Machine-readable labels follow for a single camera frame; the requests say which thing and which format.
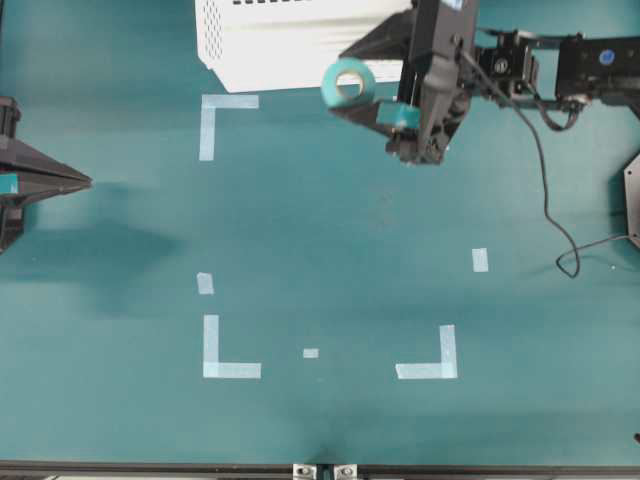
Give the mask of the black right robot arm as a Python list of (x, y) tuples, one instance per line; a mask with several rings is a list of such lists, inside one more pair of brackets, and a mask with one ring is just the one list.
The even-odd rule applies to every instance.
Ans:
[(414, 1), (353, 43), (325, 72), (329, 110), (376, 131), (410, 164), (439, 164), (476, 96), (538, 111), (554, 131), (586, 105), (639, 111), (639, 40), (489, 30), (474, 43), (475, 1)]

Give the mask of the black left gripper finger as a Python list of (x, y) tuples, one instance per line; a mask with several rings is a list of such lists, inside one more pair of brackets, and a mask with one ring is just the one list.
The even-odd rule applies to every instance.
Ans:
[(28, 205), (89, 189), (91, 183), (27, 172), (1, 173), (1, 204)]
[(1, 136), (1, 169), (27, 172), (91, 183), (92, 179), (74, 168), (58, 162), (24, 142)]

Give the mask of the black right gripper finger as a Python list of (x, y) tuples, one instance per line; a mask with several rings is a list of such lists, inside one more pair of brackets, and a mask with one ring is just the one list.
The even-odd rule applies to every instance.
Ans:
[(402, 102), (377, 100), (368, 104), (330, 108), (329, 111), (343, 120), (387, 137), (420, 128), (420, 109)]
[(415, 11), (395, 13), (343, 50), (339, 58), (403, 61), (409, 53)]

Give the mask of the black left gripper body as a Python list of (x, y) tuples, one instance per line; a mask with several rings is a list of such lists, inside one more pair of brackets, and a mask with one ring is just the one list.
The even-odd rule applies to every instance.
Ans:
[(1, 97), (1, 252), (24, 233), (24, 207), (17, 204), (18, 174), (11, 165), (10, 146), (15, 139), (21, 113), (16, 100)]

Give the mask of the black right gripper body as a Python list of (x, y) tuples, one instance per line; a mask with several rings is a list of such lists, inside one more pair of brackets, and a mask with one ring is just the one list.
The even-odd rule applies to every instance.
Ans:
[(408, 164), (438, 165), (471, 105), (462, 55), (474, 52), (476, 1), (414, 1), (398, 100), (420, 110), (419, 125), (395, 133), (389, 153)]

